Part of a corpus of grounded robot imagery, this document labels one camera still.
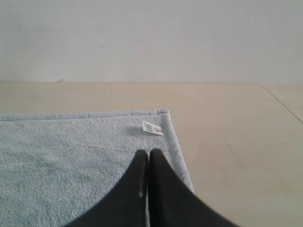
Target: wall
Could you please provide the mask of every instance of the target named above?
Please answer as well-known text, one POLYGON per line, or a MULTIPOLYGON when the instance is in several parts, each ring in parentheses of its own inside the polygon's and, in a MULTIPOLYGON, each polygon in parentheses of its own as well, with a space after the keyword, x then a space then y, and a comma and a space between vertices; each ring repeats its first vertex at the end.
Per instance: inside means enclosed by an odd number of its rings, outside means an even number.
POLYGON ((60 79, 303 84, 303 1, 0 1, 0 80, 60 79))

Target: white wall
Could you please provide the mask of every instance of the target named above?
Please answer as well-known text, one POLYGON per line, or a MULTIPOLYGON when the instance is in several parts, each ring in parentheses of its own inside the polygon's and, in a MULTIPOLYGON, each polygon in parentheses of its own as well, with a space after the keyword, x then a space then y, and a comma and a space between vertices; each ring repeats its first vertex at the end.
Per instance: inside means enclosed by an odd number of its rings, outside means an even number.
POLYGON ((302 0, 1 0, 0 80, 303 84, 302 0))

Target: light blue towel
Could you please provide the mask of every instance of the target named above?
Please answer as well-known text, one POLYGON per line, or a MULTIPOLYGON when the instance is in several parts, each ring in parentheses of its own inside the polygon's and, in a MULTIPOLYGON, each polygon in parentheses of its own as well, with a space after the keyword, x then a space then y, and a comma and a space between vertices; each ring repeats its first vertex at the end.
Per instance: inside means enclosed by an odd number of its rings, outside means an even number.
POLYGON ((153 148, 193 190, 168 111, 0 116, 0 226, 69 223, 112 189, 136 150, 153 148))

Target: white label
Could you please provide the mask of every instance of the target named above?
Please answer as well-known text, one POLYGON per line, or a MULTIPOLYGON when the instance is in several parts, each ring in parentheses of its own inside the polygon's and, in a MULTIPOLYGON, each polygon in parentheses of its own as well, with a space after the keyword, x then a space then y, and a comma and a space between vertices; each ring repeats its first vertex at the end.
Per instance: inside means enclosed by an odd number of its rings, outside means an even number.
POLYGON ((163 136, 163 130, 161 127, 145 121, 143 121, 143 131, 148 131, 163 136))

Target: towel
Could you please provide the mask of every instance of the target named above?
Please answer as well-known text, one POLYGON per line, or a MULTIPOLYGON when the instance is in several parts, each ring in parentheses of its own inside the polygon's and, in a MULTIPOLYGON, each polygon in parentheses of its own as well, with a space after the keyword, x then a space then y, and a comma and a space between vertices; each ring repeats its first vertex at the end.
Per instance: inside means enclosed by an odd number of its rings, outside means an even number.
POLYGON ((71 222, 113 188, 136 150, 153 148, 193 191, 169 111, 0 116, 0 226, 71 222))

